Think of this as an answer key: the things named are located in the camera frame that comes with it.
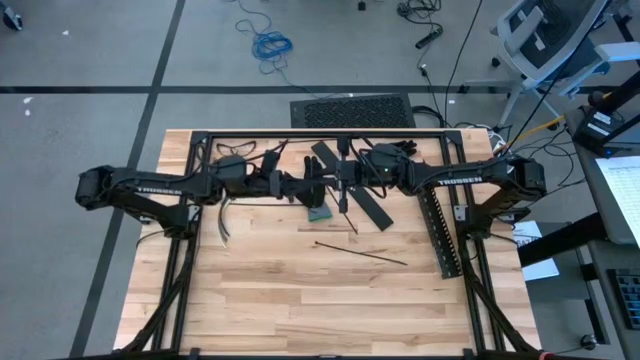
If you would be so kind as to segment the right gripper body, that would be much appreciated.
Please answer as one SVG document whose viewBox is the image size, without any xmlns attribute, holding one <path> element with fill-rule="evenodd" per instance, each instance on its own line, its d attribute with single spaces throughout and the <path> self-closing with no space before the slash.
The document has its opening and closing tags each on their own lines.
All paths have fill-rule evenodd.
<svg viewBox="0 0 640 360">
<path fill-rule="evenodd" d="M 335 177 L 338 186 L 338 209 L 341 214 L 348 212 L 347 191 L 350 187 L 361 186 L 364 170 L 358 160 L 348 160 L 347 156 L 351 148 L 351 139 L 345 136 L 337 138 L 337 150 L 339 158 L 335 165 Z"/>
</svg>

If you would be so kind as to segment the black glove grey cuff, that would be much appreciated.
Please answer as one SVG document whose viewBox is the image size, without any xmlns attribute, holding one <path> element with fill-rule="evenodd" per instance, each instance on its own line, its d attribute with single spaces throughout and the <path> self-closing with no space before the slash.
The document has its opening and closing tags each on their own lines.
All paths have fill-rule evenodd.
<svg viewBox="0 0 640 360">
<path fill-rule="evenodd" d="M 321 174 L 322 165 L 313 156 L 304 158 L 304 178 L 317 180 L 323 177 Z M 315 183 L 310 188 L 303 191 L 298 200 L 307 208 L 308 220 L 316 222 L 332 217 L 331 210 L 325 202 L 326 189 L 322 183 Z"/>
</svg>

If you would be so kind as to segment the black zip tie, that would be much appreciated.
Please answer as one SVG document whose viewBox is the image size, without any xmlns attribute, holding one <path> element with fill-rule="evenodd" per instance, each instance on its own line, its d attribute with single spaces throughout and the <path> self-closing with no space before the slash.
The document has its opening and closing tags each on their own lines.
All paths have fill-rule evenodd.
<svg viewBox="0 0 640 360">
<path fill-rule="evenodd" d="M 394 264 L 398 264 L 398 265 L 402 265 L 402 266 L 408 266 L 409 265 L 409 264 L 407 264 L 406 262 L 403 262 L 403 261 L 399 261 L 399 260 L 395 260 L 395 259 L 391 259 L 391 258 L 387 258 L 387 257 L 382 257 L 382 256 L 378 256 L 378 255 L 373 255 L 373 254 L 369 254 L 369 253 L 365 253 L 365 252 L 349 250 L 349 249 L 346 249 L 346 248 L 337 247 L 337 246 L 334 246 L 334 245 L 329 245 L 329 244 L 322 243 L 322 242 L 319 242 L 319 241 L 315 241 L 314 244 L 318 245 L 318 246 L 325 247 L 325 248 L 329 248 L 329 249 L 333 249 L 333 250 L 337 250 L 337 251 L 341 251 L 341 252 L 346 252 L 346 253 L 350 253 L 350 254 L 354 254 L 354 255 L 364 256 L 364 257 L 368 257 L 368 258 L 378 259 L 378 260 L 382 260 L 382 261 L 386 261 L 386 262 L 390 262 L 390 263 L 394 263 Z"/>
<path fill-rule="evenodd" d="M 337 199 L 337 197 L 335 196 L 333 190 L 329 187 L 329 186 L 325 186 L 325 188 L 327 189 L 327 193 L 330 195 L 330 197 L 333 199 L 334 203 L 336 204 L 336 206 L 339 207 L 339 201 Z M 353 224 L 353 222 L 350 220 L 349 216 L 347 213 L 340 213 L 343 215 L 343 217 L 345 218 L 345 220 L 347 221 L 347 223 L 349 224 L 349 226 L 351 227 L 351 230 L 358 235 L 358 230 L 355 227 L 355 225 Z"/>
</svg>

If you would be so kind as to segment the clear safety glasses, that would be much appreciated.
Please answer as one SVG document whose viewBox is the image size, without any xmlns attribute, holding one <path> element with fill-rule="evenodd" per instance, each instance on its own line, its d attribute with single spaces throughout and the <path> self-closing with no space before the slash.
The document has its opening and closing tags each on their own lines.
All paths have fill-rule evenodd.
<svg viewBox="0 0 640 360">
<path fill-rule="evenodd" d="M 223 157 L 237 155 L 243 158 L 252 154 L 255 151 L 256 147 L 257 143 L 254 140 L 239 144 L 225 144 L 222 142 L 218 142 L 215 145 L 216 150 Z"/>
</svg>

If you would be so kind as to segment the white printed label sheet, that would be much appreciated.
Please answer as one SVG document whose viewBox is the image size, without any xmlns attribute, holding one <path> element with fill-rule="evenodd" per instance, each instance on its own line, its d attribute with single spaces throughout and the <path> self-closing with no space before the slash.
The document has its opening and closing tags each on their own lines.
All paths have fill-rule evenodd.
<svg viewBox="0 0 640 360">
<path fill-rule="evenodd" d="M 525 246 L 543 237 L 537 223 L 533 220 L 516 223 L 512 233 L 518 247 Z"/>
</svg>

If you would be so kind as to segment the black perforated rack rail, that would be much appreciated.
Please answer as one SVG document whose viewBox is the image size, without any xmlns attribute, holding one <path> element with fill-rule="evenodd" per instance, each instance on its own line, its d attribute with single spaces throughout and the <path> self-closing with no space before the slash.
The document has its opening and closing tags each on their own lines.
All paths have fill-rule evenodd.
<svg viewBox="0 0 640 360">
<path fill-rule="evenodd" d="M 461 265 L 435 190 L 423 189 L 417 199 L 442 278 L 461 276 Z"/>
</svg>

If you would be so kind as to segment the grey office chair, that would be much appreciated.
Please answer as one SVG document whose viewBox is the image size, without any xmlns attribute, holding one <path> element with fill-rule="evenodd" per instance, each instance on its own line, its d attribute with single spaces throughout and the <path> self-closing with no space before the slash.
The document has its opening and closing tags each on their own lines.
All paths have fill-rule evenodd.
<svg viewBox="0 0 640 360">
<path fill-rule="evenodd" d="M 595 45 L 589 39 L 613 2 L 518 0 L 490 30 L 499 39 L 491 66 L 507 66 L 510 78 L 468 80 L 463 87 L 507 90 L 507 103 L 497 122 L 502 127 L 522 94 L 542 97 L 549 92 L 572 98 L 588 77 L 605 74 L 612 63 L 640 61 L 638 41 Z"/>
</svg>

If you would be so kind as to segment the black floor grate mat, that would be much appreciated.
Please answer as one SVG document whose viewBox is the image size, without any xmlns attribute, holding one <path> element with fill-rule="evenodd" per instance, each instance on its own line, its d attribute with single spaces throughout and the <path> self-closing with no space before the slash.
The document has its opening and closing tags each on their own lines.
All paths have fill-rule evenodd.
<svg viewBox="0 0 640 360">
<path fill-rule="evenodd" d="M 292 101 L 292 128 L 415 128 L 406 94 Z"/>
</svg>

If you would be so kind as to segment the black power strip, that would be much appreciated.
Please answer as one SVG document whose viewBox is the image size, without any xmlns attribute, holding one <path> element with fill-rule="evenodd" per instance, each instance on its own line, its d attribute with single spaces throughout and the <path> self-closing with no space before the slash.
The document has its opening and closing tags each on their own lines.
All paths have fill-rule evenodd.
<svg viewBox="0 0 640 360">
<path fill-rule="evenodd" d="M 438 27 L 435 30 L 429 32 L 428 35 L 420 39 L 415 43 L 416 49 L 423 49 L 429 44 L 431 44 L 434 40 L 438 39 L 443 34 L 443 28 Z"/>
</svg>

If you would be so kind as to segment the grey desk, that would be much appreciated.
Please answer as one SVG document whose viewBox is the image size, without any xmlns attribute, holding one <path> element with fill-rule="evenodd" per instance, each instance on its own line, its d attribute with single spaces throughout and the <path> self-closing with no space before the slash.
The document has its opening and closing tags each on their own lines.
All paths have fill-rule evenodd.
<svg viewBox="0 0 640 360">
<path fill-rule="evenodd" d="M 608 273 L 610 269 L 640 270 L 640 248 L 596 163 L 598 154 L 594 154 L 573 139 L 583 117 L 584 113 L 581 109 L 571 110 L 566 114 L 566 124 L 586 176 L 596 212 L 576 221 L 575 225 L 578 223 L 598 225 L 599 232 L 593 236 L 593 240 L 587 244 L 587 247 L 623 357 L 625 360 L 640 360 L 640 330 L 626 327 L 612 278 Z"/>
</svg>

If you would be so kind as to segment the black glove green cuff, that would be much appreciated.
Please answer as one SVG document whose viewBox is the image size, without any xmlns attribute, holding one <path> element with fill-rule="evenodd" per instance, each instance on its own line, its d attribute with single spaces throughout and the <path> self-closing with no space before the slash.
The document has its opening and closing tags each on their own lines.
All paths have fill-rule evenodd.
<svg viewBox="0 0 640 360">
<path fill-rule="evenodd" d="M 416 146 L 412 140 L 378 143 L 371 149 L 369 158 L 375 163 L 400 161 L 413 156 L 417 152 Z"/>
</svg>

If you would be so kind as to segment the white paper sheet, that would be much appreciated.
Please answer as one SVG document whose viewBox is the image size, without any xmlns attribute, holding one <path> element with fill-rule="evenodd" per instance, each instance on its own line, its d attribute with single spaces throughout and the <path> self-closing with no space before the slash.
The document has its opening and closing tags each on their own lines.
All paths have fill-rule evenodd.
<svg viewBox="0 0 640 360">
<path fill-rule="evenodd" d="M 549 258 L 522 268 L 526 282 L 558 276 L 559 269 L 553 258 Z"/>
</svg>

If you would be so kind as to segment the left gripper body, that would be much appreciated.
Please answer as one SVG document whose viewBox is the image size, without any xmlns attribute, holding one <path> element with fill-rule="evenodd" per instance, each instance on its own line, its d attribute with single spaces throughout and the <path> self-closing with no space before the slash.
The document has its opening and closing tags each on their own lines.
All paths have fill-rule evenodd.
<svg viewBox="0 0 640 360">
<path fill-rule="evenodd" d="M 277 169 L 281 154 L 279 151 L 267 150 L 262 157 L 261 165 L 249 175 L 249 189 L 256 197 L 283 197 L 281 190 L 282 172 Z"/>
</svg>

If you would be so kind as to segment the white lit monitor screen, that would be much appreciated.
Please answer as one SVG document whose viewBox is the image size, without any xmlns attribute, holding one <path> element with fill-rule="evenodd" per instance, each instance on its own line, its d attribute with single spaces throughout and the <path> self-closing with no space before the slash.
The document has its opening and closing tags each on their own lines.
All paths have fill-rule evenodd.
<svg viewBox="0 0 640 360">
<path fill-rule="evenodd" d="M 628 243 L 640 248 L 640 155 L 600 158 L 596 163 L 631 233 Z"/>
</svg>

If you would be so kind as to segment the black bar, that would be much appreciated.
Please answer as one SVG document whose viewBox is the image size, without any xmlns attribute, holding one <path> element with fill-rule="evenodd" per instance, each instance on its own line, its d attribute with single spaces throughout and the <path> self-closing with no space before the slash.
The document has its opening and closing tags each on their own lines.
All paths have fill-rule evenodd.
<svg viewBox="0 0 640 360">
<path fill-rule="evenodd" d="M 311 149 L 326 167 L 331 168 L 336 165 L 338 157 L 324 142 L 320 141 L 314 144 Z M 391 217 L 365 189 L 355 188 L 348 190 L 348 193 L 380 231 L 385 231 L 394 224 Z"/>
</svg>

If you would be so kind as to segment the black box device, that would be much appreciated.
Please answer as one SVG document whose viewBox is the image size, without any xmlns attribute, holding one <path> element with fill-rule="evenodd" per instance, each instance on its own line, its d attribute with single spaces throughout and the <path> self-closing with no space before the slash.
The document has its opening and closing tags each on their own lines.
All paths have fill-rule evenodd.
<svg viewBox="0 0 640 360">
<path fill-rule="evenodd" d="M 617 111 L 607 115 L 581 106 L 572 139 L 601 158 L 640 156 L 640 114 L 626 120 Z"/>
</svg>

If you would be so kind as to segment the black aluminium rig frame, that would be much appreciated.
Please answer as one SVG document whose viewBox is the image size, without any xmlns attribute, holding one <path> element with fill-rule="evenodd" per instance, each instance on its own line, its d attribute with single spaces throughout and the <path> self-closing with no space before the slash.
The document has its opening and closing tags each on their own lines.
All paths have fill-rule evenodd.
<svg viewBox="0 0 640 360">
<path fill-rule="evenodd" d="M 414 141 L 416 162 L 432 166 L 489 160 L 483 130 L 293 129 L 169 133 L 155 173 L 190 175 L 223 156 L 218 142 L 254 140 L 248 171 L 267 150 L 281 154 L 277 168 L 304 176 L 304 158 L 322 141 L 339 158 L 337 138 L 354 151 L 370 143 Z M 485 257 L 471 262 L 469 241 L 481 254 L 490 232 L 469 234 L 469 208 L 499 188 L 483 183 L 437 187 L 462 275 L 443 279 L 418 196 L 396 188 L 365 189 L 394 224 L 380 231 L 349 195 L 356 235 L 327 193 L 332 217 L 310 222 L 294 197 L 225 198 L 197 206 L 185 198 L 150 194 L 163 205 L 187 205 L 196 234 L 169 238 L 154 220 L 142 230 L 115 341 L 114 355 L 129 360 L 537 360 L 502 312 L 530 306 L 516 247 L 498 244 L 505 282 L 488 275 Z M 315 245 L 319 241 L 406 262 L 402 266 Z"/>
</svg>

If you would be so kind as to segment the black keyboard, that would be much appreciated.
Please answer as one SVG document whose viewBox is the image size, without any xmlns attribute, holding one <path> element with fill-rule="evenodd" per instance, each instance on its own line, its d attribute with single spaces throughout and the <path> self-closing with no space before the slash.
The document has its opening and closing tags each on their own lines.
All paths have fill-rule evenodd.
<svg viewBox="0 0 640 360">
<path fill-rule="evenodd" d="M 607 275 L 626 327 L 640 331 L 640 269 L 608 269 Z"/>
</svg>

